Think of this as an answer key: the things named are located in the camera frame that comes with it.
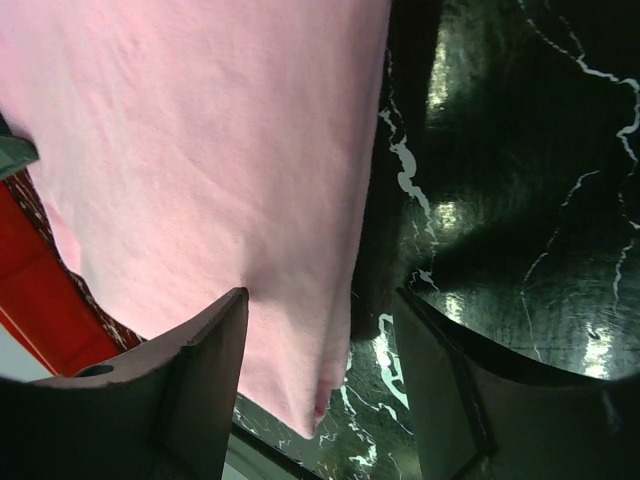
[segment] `pink fabric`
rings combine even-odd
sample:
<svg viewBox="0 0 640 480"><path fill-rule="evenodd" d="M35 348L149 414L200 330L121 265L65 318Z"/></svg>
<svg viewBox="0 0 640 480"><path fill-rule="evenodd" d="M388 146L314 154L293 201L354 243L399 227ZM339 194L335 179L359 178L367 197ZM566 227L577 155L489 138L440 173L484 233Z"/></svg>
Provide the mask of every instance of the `pink fabric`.
<svg viewBox="0 0 640 480"><path fill-rule="evenodd" d="M248 287L240 392L305 437L345 374L389 6L0 0L64 261L146 338Z"/></svg>

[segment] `white marble vein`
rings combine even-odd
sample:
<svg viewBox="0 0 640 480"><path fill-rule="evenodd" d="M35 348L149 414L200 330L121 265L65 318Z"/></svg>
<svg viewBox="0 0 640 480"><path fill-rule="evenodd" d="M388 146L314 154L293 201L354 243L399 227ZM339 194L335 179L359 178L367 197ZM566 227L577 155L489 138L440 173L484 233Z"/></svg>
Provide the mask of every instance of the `white marble vein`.
<svg viewBox="0 0 640 480"><path fill-rule="evenodd" d="M397 353L389 348L390 342L385 324L389 324L389 326L393 328L393 316L383 313L378 317L378 330L380 331L380 335L374 341L374 349L376 351L378 365L380 366L380 375L391 394L408 410L409 401L407 400L407 394L401 392L396 386L396 382L404 385L400 358Z"/></svg>
<svg viewBox="0 0 640 480"><path fill-rule="evenodd" d="M585 178L591 177L593 175L597 175L599 173L600 173L600 170L594 170L592 172L587 172L587 173L585 173L583 175L580 175L578 177L578 180L576 181L575 185L571 188L571 190L569 190L569 193L565 197L564 202L562 202L560 204L560 208L558 209L559 222L562 221L562 212L563 212L563 210L567 206L569 206L569 203L571 203L571 199L573 198L574 194L580 188L582 188L583 181L585 180ZM531 319L531 313L529 312L529 306L527 304L526 287L527 287L527 282L531 278L531 274L533 273L533 271L540 264L540 262L542 262L542 260L544 260L544 258L549 255L549 252L551 251L551 246L553 245L553 242L555 242L556 237L558 236L558 233L560 233L560 228L561 228L561 225L558 224L556 229L551 234L551 237L549 237L549 240L547 241L547 244L545 246L544 252L542 252L540 254L540 256L538 258L536 258L536 260L531 264L531 266L529 267L529 270L527 271L527 274L525 275L524 279L522 280L522 285L520 286L520 300L522 301L522 306L524 308L525 316L526 316L527 322L529 324L529 336L531 337L531 341L533 342L533 350L536 352L536 354L538 356L538 360L540 360L540 361L542 361L542 356L540 355L540 350L538 350L538 345L537 345L537 342L536 342L536 340L534 338L534 335L533 335L533 321Z"/></svg>
<svg viewBox="0 0 640 480"><path fill-rule="evenodd" d="M398 184L400 185L402 191L409 195L411 199L416 200L424 211L424 215L427 220L424 231L430 237L429 244L431 246L431 264L433 265L439 242L438 237L436 236L435 229L433 227L434 219L431 211L431 204L429 203L429 199L424 194L422 189L418 185L415 185L413 183L413 179L418 171L418 162L416 161L416 158L409 147L407 147L407 134L405 132L401 132L402 138L400 140L396 140L396 136L399 130L404 129L404 121L402 118L402 114L398 110L395 102L392 77L393 58L391 56L391 51L387 49L387 79L390 85L389 96L387 100L389 102L390 108L384 108L378 115L389 126L389 130L391 132L389 136L389 151L394 153L400 159L400 163L402 165L402 171L398 173ZM397 119L399 126L394 123L394 119ZM431 271L416 272L416 274L414 274L413 276L413 280L416 279L416 275L419 275L419 277L423 281L430 283L434 288L437 289L436 285L431 279Z"/></svg>
<svg viewBox="0 0 640 480"><path fill-rule="evenodd" d="M352 354L349 355L349 360L347 362L347 372L351 370L351 365ZM351 399L349 398L348 394L348 382L349 378L347 375L347 378L345 378L344 380L344 385L340 388L340 396L342 398L344 410L349 417L349 423L347 425L351 429L351 431L356 434L360 441L362 441L366 445L367 448L366 454L353 455L349 457L349 461L357 464L362 474L367 475L368 478L367 469L373 467L378 461L377 444L375 439L373 438L373 435L371 435L366 429L364 429L356 419L358 412L355 408L353 408L353 405L351 404Z"/></svg>
<svg viewBox="0 0 640 480"><path fill-rule="evenodd" d="M553 9L551 8L549 0L545 0L545 6L547 10L553 13L556 16L556 18L560 20L565 26L565 29L569 37L572 39L574 46L578 51L577 55L569 52L567 49L553 42L545 33L542 32L542 30L538 27L536 22L531 17L527 16L527 8L526 8L525 0L517 0L517 1L518 1L518 4L520 5L520 8L522 9L522 11L526 16L527 23L531 26L534 32L542 39L542 41L544 41L547 45L549 45L551 48L553 48L560 54L572 60L576 65L578 65L578 67L580 67L583 73L585 73L586 75L602 78L616 85L625 86L631 89L631 92L633 93L633 97L634 97L633 121L629 125L623 126L620 130L616 132L616 137L620 140L620 143L622 144L624 151L629 157L629 164L630 164L627 174L625 176L625 179L620 184L620 187L618 190L618 202L620 203L621 214L625 218L629 226L635 231L640 230L640 224L631 220L627 214L627 203L626 203L626 198L624 194L625 187L637 173L638 165L640 164L638 155L636 154L635 150L631 147L631 144L629 141L629 137L635 134L638 131L638 128L640 127L640 83L635 78L619 78L613 73L602 72L600 70L597 70L589 66L585 60L586 52L582 45L582 42L580 41L580 39L577 37L573 29L571 28L571 24L567 21L567 19L562 15L555 14ZM628 252L634 247L634 245L635 245L634 240L631 239L630 242L626 246L624 246L620 251L618 262L615 265L615 276L612 284L613 297L614 297L614 300L613 300L614 314L616 314L617 312L618 304L620 301L619 285L620 285L620 281L622 280L622 269L625 261L628 258Z"/></svg>

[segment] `glossy surface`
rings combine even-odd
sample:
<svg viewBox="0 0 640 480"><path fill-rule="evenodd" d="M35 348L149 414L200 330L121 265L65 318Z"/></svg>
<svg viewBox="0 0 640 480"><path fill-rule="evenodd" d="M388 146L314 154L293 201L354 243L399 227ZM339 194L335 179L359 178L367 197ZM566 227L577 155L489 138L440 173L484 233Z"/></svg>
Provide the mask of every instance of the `glossy surface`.
<svg viewBox="0 0 640 480"><path fill-rule="evenodd" d="M396 286L549 365L640 370L637 6L447 0L438 29L423 3L394 6L346 384L311 442L236 404L326 479L419 478Z"/></svg>

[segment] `pink towel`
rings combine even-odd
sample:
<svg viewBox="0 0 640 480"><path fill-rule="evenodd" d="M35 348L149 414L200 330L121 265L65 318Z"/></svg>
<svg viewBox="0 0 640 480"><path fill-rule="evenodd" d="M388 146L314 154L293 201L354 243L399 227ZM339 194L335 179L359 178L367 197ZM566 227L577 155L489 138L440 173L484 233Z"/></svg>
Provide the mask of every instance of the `pink towel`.
<svg viewBox="0 0 640 480"><path fill-rule="evenodd" d="M248 287L240 392L305 437L345 374L390 3L0 0L66 264L146 338Z"/></svg>

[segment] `pink cloth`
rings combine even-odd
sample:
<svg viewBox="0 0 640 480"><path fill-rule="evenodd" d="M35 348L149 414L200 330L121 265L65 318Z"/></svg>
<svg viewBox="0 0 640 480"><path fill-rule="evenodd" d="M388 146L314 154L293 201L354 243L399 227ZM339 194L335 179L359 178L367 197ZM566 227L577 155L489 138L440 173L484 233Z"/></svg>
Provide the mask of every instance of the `pink cloth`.
<svg viewBox="0 0 640 480"><path fill-rule="evenodd" d="M146 338L248 287L240 392L305 437L346 369L389 6L0 0L66 264Z"/></svg>

